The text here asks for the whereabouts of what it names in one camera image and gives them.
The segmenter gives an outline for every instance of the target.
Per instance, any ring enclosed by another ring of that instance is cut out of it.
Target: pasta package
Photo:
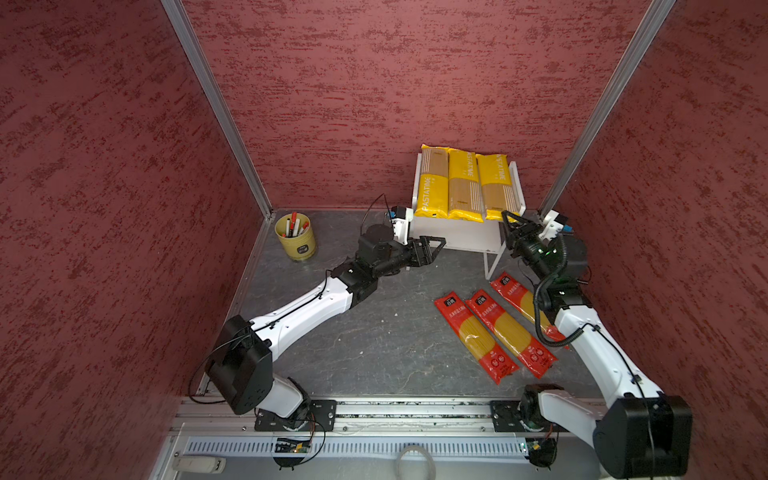
[[[417,217],[448,218],[448,150],[422,145]]]
[[[475,152],[449,150],[448,218],[482,222],[482,197]]]
[[[485,219],[501,220],[504,210],[514,214],[519,213],[520,203],[512,186],[507,156],[477,155],[477,161],[482,198],[485,203]]]
[[[533,293],[529,292],[527,288],[522,286],[520,282],[512,278],[509,273],[502,273],[502,275],[491,282],[493,289],[499,292],[518,312],[522,313],[525,318],[531,320],[531,323],[535,322],[533,312]],[[565,340],[565,335],[560,333],[560,330],[551,323],[549,319],[541,312],[539,316],[541,319],[541,330],[546,335],[553,339],[555,342]]]
[[[496,385],[520,369],[454,292],[435,300],[435,306]]]
[[[537,379],[549,370],[552,363],[558,361],[484,290],[478,291],[467,302],[467,306]]]

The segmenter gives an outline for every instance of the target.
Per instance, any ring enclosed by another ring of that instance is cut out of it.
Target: pen holder
[[[304,261],[317,251],[315,233],[312,231],[312,222],[307,215],[296,214],[296,221],[299,222],[299,225],[304,225],[305,223],[310,225],[298,237],[283,237],[283,234],[286,232],[286,220],[290,220],[290,218],[291,214],[287,214],[277,221],[275,224],[275,234],[291,260]]]

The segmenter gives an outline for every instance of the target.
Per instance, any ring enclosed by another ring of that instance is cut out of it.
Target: red wall
[[[518,162],[540,203],[648,0],[187,0],[278,207],[409,202],[422,142]]]
[[[144,480],[260,214],[160,2],[0,8],[0,477]]]
[[[768,16],[678,0],[558,209],[588,293],[694,409],[691,478],[766,478]]]

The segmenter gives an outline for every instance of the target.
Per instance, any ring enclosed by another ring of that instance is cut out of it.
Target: marker
[[[290,216],[290,228],[288,229],[288,236],[293,237],[293,226],[296,225],[296,212],[293,212]]]

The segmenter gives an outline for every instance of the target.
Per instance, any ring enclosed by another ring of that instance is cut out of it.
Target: white stand
[[[416,159],[416,175],[413,181],[412,208],[416,209],[416,199],[419,197],[419,173],[422,169],[422,155]],[[512,185],[515,188],[515,196],[520,204],[517,215],[525,212],[525,198],[520,188],[518,166],[515,162],[509,164],[509,174]],[[444,237],[445,248],[451,250],[464,250],[466,252],[478,252],[483,254],[485,279],[490,280],[506,250],[506,242],[502,235],[501,222],[487,220],[483,223],[469,220],[448,220],[445,218],[413,217],[409,236],[418,238],[421,235],[429,237]],[[493,264],[488,268],[488,254],[496,255]]]

